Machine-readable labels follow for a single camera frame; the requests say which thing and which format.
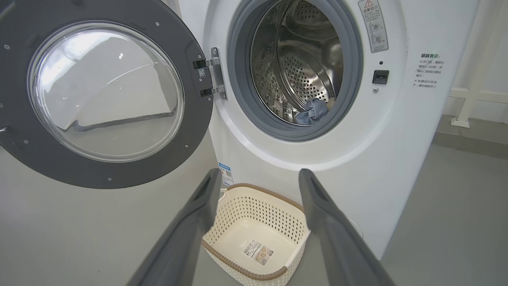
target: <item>blue and white sticker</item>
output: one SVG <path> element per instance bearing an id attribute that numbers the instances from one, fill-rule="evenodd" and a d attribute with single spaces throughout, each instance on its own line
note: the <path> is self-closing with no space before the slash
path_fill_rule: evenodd
<path id="1" fill-rule="evenodd" d="M 233 175 L 231 174 L 231 168 L 228 166 L 219 163 L 220 171 L 223 174 L 223 182 L 227 186 L 231 186 L 234 184 L 233 182 Z"/>

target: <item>washing machine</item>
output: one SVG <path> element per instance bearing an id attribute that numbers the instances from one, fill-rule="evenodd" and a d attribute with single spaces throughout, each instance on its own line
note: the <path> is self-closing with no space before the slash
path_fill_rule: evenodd
<path id="1" fill-rule="evenodd" d="M 478 1 L 179 5 L 182 19 L 159 0 L 2 1 L 0 144 L 117 189 L 170 173 L 209 129 L 224 184 L 301 202 L 310 169 L 380 259 Z"/>

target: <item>laundry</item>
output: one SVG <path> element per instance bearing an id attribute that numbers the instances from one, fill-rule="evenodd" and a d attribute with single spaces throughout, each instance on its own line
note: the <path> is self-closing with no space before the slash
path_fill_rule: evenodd
<path id="1" fill-rule="evenodd" d="M 314 125 L 328 113 L 328 107 L 324 100 L 313 98 L 307 100 L 305 111 L 296 115 L 296 123 L 302 125 Z"/>

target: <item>gray baseboard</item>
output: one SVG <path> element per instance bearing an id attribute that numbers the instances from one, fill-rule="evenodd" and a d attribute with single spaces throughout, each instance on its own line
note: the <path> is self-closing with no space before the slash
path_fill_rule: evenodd
<path id="1" fill-rule="evenodd" d="M 452 126 L 443 115 L 432 144 L 508 160 L 508 124 L 469 119 L 470 128 Z"/>

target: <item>beige basket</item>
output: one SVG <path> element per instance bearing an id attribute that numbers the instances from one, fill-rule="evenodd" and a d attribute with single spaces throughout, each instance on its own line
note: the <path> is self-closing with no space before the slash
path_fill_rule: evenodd
<path id="1" fill-rule="evenodd" d="M 245 286 L 286 285 L 310 234 L 303 207 L 254 185 L 223 191 L 202 241 L 208 254 Z"/>

